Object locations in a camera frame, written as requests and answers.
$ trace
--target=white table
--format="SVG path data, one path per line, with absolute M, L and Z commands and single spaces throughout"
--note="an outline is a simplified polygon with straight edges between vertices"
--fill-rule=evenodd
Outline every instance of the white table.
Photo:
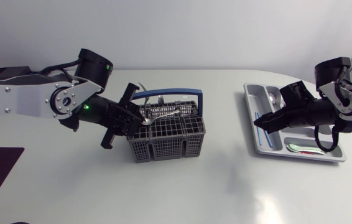
M 340 135 L 341 164 L 255 151 L 244 82 L 296 81 L 253 70 L 114 71 L 103 93 L 114 101 L 128 82 L 203 91 L 201 156 L 169 161 L 134 163 L 125 137 L 101 148 L 97 124 L 74 133 L 57 120 L 0 116 L 0 146 L 25 148 L 0 188 L 0 223 L 352 223 L 352 134 Z

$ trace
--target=blue utensil handle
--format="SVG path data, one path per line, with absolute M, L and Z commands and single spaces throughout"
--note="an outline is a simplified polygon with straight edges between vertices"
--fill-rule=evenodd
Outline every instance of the blue utensil handle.
M 145 98 L 148 96 L 158 96 L 158 95 L 197 95 L 198 97 L 198 115 L 202 117 L 202 91 L 197 89 L 189 88 L 169 88 L 160 90 L 149 90 L 135 93 L 132 100 Z

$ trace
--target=white tray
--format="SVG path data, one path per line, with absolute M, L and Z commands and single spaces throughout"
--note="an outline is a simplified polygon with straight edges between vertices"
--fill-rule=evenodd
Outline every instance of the white tray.
M 262 145 L 260 145 L 256 126 L 253 124 L 253 121 L 256 120 L 255 112 L 259 112 L 260 115 L 264 115 L 268 112 L 275 112 L 279 110 L 281 93 L 279 87 L 253 83 L 244 83 L 244 90 L 245 101 L 249 111 L 249 118 L 251 119 L 256 151 L 258 153 L 302 159 L 313 159 L 318 161 L 346 161 L 345 153 L 343 152 L 340 145 L 338 145 L 332 152 L 326 152 L 325 155 L 291 152 L 286 148 L 286 145 L 290 143 L 299 146 L 317 147 L 314 138 L 314 127 L 284 128 L 280 131 L 270 133 L 269 136 L 273 147 L 270 147 L 269 143 L 267 142 L 263 129 L 259 129 L 262 139 Z M 276 97 L 275 105 L 271 103 L 268 97 L 269 93 L 272 93 Z M 329 126 L 321 126 L 319 138 L 320 142 L 325 147 L 329 147 L 332 144 L 331 128 Z

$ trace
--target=dish rack basket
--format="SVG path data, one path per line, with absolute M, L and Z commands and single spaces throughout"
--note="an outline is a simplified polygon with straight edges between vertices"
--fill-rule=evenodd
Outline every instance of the dish rack basket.
M 127 137 L 136 162 L 197 157 L 201 153 L 205 125 L 202 118 L 202 91 L 196 89 L 161 89 L 136 93 L 133 100 L 158 95 L 197 95 L 195 101 L 140 105 L 143 117 L 155 118 L 174 110 L 180 113 L 155 120 L 151 125 L 141 125 L 137 133 Z

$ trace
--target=black cable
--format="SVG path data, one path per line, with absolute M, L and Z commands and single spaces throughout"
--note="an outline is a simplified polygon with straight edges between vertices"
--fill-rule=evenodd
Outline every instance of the black cable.
M 75 65 L 78 65 L 80 63 L 82 63 L 83 59 L 78 59 L 74 62 L 70 62 L 70 63 L 64 63 L 64 64 L 60 64 L 60 65 L 53 65 L 53 66 L 49 66 L 49 67 L 46 67 L 44 69 L 42 69 L 39 74 L 43 74 L 43 75 L 48 75 L 51 71 L 54 71 L 54 70 L 60 70 L 62 68 L 68 68 L 68 67 L 72 67 L 72 66 L 75 66 Z
M 324 146 L 321 145 L 321 142 L 318 138 L 318 130 L 320 129 L 319 126 L 316 126 L 314 128 L 314 138 L 315 142 L 317 143 L 317 146 L 323 150 L 324 152 L 332 152 L 337 146 L 338 146 L 338 141 L 339 141 L 339 132 L 335 131 L 335 127 L 332 128 L 332 146 L 331 148 L 327 149 Z
M 347 71 L 347 67 L 343 66 L 341 68 L 341 72 L 339 73 L 339 77 L 336 79 L 335 82 L 335 94 L 338 97 L 338 99 L 342 102 L 343 106 L 348 106 L 350 101 L 347 98 L 344 98 L 341 92 L 341 84 L 342 81 L 345 79 L 345 75 L 346 75 L 346 71 Z
M 325 94 L 320 90 L 320 96 L 321 96 L 321 98 L 323 98 L 323 99 L 328 99 L 328 97 L 327 96 L 325 96 Z
M 71 75 L 64 68 L 61 68 L 59 70 L 62 71 L 67 76 L 67 79 L 68 79 L 69 82 L 72 82 Z

